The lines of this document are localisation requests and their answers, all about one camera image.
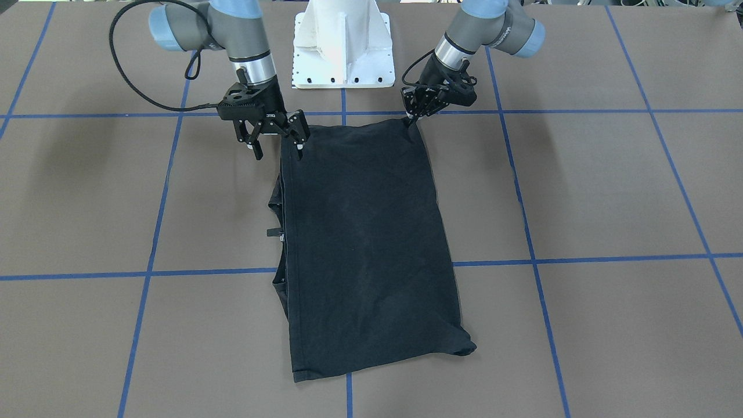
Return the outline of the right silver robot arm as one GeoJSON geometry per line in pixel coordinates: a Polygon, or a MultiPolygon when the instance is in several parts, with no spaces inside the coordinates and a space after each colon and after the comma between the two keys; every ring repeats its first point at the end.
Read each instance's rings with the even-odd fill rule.
{"type": "Polygon", "coordinates": [[[260,135],[280,136],[301,159],[310,130],[302,110],[284,105],[262,17],[257,1],[169,3],[151,11],[149,29],[168,51],[226,51],[237,80],[215,104],[220,119],[232,122],[237,140],[257,160],[260,135]]]}

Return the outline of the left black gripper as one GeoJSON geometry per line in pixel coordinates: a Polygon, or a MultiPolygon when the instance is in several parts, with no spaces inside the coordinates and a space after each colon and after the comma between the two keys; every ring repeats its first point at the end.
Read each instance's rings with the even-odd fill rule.
{"type": "Polygon", "coordinates": [[[436,56],[435,51],[427,53],[429,58],[425,63],[424,69],[419,76],[419,87],[402,88],[402,99],[407,119],[407,127],[415,124],[422,117],[429,117],[432,112],[430,105],[433,99],[432,86],[443,80],[443,74],[446,71],[462,71],[465,67],[465,57],[455,56],[449,64],[443,63],[436,56]]]}

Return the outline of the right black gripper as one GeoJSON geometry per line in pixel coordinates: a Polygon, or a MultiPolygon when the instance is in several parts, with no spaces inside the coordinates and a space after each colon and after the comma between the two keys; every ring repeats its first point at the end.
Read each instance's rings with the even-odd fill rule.
{"type": "MultiPolygon", "coordinates": [[[[286,112],[279,79],[271,78],[260,83],[244,83],[244,87],[249,95],[248,101],[253,105],[263,107],[263,116],[275,114],[277,129],[282,138],[287,139],[294,146],[297,160],[302,160],[304,146],[311,132],[302,109],[286,112]]],[[[251,130],[248,130],[246,121],[235,121],[235,133],[237,140],[253,151],[255,159],[262,160],[264,153],[258,140],[262,133],[262,121],[253,124],[251,130]]]]}

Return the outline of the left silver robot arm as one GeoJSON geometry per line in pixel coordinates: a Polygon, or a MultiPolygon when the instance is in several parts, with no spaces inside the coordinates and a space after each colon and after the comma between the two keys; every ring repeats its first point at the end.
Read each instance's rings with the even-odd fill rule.
{"type": "Polygon", "coordinates": [[[510,56],[536,55],[546,40],[544,25],[520,1],[464,1],[433,50],[416,59],[401,80],[407,126],[450,105],[476,101],[476,77],[467,70],[485,46],[510,56]]]}

